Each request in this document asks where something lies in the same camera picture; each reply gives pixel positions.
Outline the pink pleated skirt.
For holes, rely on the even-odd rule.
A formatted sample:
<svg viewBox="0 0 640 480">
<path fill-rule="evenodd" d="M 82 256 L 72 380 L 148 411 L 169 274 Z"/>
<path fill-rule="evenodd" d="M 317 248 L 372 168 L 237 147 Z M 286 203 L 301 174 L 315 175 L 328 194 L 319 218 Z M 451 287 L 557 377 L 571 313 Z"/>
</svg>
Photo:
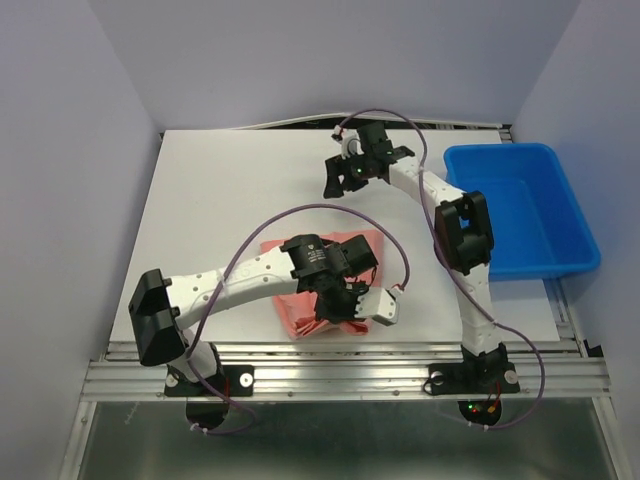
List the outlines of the pink pleated skirt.
<svg viewBox="0 0 640 480">
<path fill-rule="evenodd" d="M 373 271 L 368 271 L 360 275 L 358 279 L 378 287 L 381 285 L 383 278 L 385 238 L 381 232 L 374 229 L 332 232 L 322 235 L 322 238 L 343 243 L 356 235 L 363 235 L 366 238 L 376 259 L 379 261 L 376 274 L 373 274 Z M 332 324 L 327 320 L 317 320 L 314 311 L 316 297 L 317 295 L 314 293 L 303 292 L 299 294 L 279 295 L 272 298 L 272 303 L 280 318 L 280 322 L 291 339 L 297 340 L 332 329 L 340 329 L 344 334 L 351 336 L 365 336 L 370 332 L 373 326 L 373 321 L 370 319 L 342 322 L 339 324 Z"/>
</svg>

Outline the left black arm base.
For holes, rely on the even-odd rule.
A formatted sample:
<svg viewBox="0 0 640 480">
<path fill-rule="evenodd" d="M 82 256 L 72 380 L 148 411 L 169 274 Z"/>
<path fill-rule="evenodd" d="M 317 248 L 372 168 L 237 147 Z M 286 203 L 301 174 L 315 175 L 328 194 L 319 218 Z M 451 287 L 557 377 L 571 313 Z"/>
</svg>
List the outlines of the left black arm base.
<svg viewBox="0 0 640 480">
<path fill-rule="evenodd" d="M 191 431 L 205 436 L 239 434 L 257 420 L 255 411 L 242 398 L 254 393 L 255 368 L 249 364 L 232 364 L 205 379 L 190 382 L 177 369 L 169 367 L 163 395 L 185 400 L 185 417 Z"/>
</svg>

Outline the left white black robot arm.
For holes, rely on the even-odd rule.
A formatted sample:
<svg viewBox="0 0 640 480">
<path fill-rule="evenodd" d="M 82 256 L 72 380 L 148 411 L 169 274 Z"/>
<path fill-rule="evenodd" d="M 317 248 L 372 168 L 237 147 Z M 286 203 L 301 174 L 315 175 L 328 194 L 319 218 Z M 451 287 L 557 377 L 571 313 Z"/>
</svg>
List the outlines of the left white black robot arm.
<svg viewBox="0 0 640 480">
<path fill-rule="evenodd" d="M 149 270 L 128 306 L 139 361 L 145 367 L 170 365 L 199 393 L 213 393 L 223 371 L 205 346 L 196 347 L 189 368 L 186 352 L 195 339 L 191 326 L 213 313 L 278 295 L 315 294 L 315 314 L 331 323 L 372 319 L 392 324 L 393 298 L 359 278 L 377 265 L 362 235 L 340 243 L 305 234 L 228 269 L 174 277 Z"/>
</svg>

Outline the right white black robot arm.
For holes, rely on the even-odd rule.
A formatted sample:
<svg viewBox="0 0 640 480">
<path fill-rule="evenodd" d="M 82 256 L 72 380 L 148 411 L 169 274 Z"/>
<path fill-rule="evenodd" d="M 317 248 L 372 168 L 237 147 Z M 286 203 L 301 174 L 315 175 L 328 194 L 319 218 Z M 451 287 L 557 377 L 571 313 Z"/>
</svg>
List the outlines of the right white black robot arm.
<svg viewBox="0 0 640 480">
<path fill-rule="evenodd" d="M 424 210 L 436 256 L 457 291 L 462 322 L 463 363 L 460 378 L 472 390 L 491 384 L 507 366 L 489 288 L 494 235 L 486 198 L 465 192 L 425 167 L 405 146 L 395 147 L 384 125 L 370 123 L 355 131 L 337 125 L 332 139 L 341 152 L 325 161 L 323 197 L 340 198 L 380 179 L 406 193 Z"/>
</svg>

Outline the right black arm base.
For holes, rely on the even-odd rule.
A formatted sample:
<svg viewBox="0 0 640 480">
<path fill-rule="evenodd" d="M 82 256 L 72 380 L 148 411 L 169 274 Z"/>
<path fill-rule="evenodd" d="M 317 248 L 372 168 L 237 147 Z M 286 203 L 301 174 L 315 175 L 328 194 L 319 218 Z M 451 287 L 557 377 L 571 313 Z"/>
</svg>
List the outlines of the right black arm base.
<svg viewBox="0 0 640 480">
<path fill-rule="evenodd" d="M 489 353 L 473 355 L 462 347 L 458 363 L 431 363 L 422 391 L 430 396 L 458 395 L 458 408 L 472 425 L 492 429 L 502 414 L 502 397 L 520 392 L 515 365 L 499 343 Z"/>
</svg>

